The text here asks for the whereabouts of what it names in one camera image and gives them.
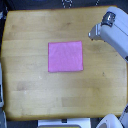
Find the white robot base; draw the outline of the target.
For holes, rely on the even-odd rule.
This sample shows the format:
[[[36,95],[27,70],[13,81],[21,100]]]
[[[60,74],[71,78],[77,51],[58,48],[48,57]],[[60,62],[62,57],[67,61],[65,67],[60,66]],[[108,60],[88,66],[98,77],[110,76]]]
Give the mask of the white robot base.
[[[96,128],[123,128],[123,126],[114,114],[108,114],[99,122]]]

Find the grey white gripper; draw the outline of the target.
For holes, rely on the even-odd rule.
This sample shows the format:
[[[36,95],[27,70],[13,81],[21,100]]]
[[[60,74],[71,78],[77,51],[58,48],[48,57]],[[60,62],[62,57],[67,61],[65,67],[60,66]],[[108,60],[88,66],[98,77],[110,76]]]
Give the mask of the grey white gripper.
[[[111,45],[128,61],[128,35],[116,25],[116,15],[108,11],[101,23],[96,24],[88,33],[91,40],[103,40]]]

